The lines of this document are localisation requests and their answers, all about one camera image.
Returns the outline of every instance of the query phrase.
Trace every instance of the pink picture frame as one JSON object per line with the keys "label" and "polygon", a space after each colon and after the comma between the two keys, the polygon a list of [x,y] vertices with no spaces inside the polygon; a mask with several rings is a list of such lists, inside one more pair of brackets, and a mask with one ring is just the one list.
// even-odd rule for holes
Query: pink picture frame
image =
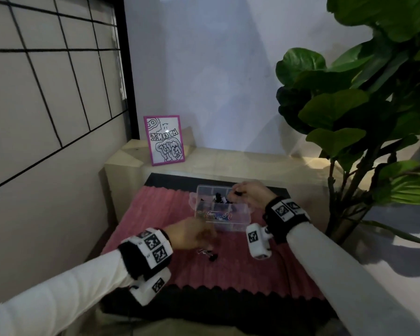
{"label": "pink picture frame", "polygon": [[146,115],[143,120],[152,165],[184,162],[185,152],[180,117],[178,115]]}

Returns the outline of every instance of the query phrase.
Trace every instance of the wrist cuff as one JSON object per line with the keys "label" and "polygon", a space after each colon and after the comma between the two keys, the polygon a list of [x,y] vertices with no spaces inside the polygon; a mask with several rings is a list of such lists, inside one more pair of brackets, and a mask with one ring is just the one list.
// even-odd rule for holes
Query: wrist cuff
{"label": "wrist cuff", "polygon": [[141,275],[148,280],[170,264],[173,254],[168,235],[154,228],[125,239],[118,250],[134,280]]}
{"label": "wrist cuff", "polygon": [[277,197],[266,206],[263,219],[277,244],[286,242],[286,236],[294,226],[309,222],[306,211],[292,199],[284,197]]}

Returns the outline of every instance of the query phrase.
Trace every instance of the potted plant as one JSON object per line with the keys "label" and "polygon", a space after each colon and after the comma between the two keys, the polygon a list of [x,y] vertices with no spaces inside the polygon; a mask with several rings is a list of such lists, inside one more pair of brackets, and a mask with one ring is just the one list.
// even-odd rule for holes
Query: potted plant
{"label": "potted plant", "polygon": [[[420,0],[328,0],[327,10],[343,25],[370,26],[373,39],[347,50],[330,67],[322,55],[304,48],[288,50],[276,66],[283,84],[277,91],[279,113],[330,160],[325,233],[341,244],[366,224],[420,243],[363,220],[374,205],[420,204],[420,164],[396,156],[420,135]],[[383,156],[387,162],[376,165]],[[343,171],[336,186],[335,163]],[[370,188],[359,191],[369,171],[374,172]]]}

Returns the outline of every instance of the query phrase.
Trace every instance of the pink foam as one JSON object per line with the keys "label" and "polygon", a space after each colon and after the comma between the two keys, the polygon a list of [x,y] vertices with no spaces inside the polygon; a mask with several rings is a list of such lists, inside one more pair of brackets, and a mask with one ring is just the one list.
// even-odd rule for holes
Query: pink foam
{"label": "pink foam", "polygon": [[[115,250],[123,239],[149,227],[163,228],[194,215],[189,206],[189,192],[143,186],[102,253]],[[264,224],[262,212],[252,213],[252,222]],[[271,240],[272,257],[258,261],[249,254],[246,235],[241,232],[221,232],[214,252],[215,262],[193,251],[175,251],[169,269],[169,284],[180,288],[218,286],[222,289],[248,290],[265,295],[275,292],[282,297],[323,299],[317,285],[296,260],[288,245],[275,245]]]}

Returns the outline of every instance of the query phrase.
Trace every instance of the plastic organizer box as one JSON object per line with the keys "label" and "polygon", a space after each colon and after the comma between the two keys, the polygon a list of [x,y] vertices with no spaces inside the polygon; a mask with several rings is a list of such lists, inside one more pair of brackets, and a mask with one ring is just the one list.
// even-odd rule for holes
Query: plastic organizer box
{"label": "plastic organizer box", "polygon": [[217,193],[227,198],[230,191],[230,187],[199,185],[196,192],[195,217],[213,223],[219,231],[246,231],[250,224],[250,210],[247,204],[213,202]]}

